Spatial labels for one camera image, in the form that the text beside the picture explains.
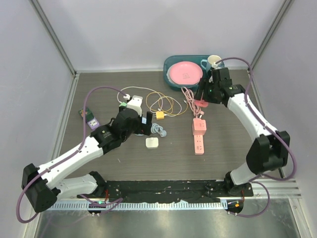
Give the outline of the green charger plug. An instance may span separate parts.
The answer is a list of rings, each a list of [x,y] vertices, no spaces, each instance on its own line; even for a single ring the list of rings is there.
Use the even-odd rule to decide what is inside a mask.
[[[119,105],[119,110],[123,110],[127,107],[127,103],[125,102],[122,102],[120,105]]]

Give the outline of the pink cube socket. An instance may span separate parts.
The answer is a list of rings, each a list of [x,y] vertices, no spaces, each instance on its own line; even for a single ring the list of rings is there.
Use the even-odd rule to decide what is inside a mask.
[[[193,118],[192,133],[194,136],[204,136],[207,130],[206,121],[201,118]]]

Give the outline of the purple power strip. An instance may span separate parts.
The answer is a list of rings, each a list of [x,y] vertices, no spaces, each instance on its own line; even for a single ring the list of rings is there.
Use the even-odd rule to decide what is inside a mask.
[[[93,119],[87,122],[87,125],[90,127],[91,130],[95,130],[97,127],[100,126],[98,120],[94,117]]]

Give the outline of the dark green cube socket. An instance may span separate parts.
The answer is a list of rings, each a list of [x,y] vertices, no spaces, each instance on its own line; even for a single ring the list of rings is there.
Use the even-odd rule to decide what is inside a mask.
[[[85,109],[80,109],[78,111],[78,114],[82,117],[82,118],[85,118],[85,122],[88,122],[89,120],[93,119],[94,118],[94,115],[92,113],[92,111],[86,107]]]

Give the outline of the pink power strip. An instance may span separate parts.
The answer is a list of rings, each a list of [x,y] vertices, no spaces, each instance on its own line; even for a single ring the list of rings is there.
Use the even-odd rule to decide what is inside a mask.
[[[195,155],[203,155],[204,150],[204,140],[202,135],[194,135],[194,152]]]

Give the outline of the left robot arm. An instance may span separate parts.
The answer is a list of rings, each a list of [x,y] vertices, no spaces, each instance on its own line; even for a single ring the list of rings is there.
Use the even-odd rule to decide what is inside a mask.
[[[131,134],[150,135],[153,114],[143,118],[134,109],[123,109],[109,123],[97,127],[84,141],[58,158],[36,167],[27,165],[23,170],[22,189],[36,213],[43,212],[58,200],[90,195],[105,195],[106,181],[98,172],[79,178],[67,176],[111,150],[118,148]]]

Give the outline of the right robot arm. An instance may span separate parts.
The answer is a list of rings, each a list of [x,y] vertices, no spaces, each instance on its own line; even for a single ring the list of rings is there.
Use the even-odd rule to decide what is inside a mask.
[[[223,104],[239,119],[252,141],[245,163],[224,178],[225,193],[234,196],[257,176],[287,165],[290,135],[265,120],[244,87],[232,83],[228,68],[212,68],[209,75],[200,79],[194,96],[196,102]]]

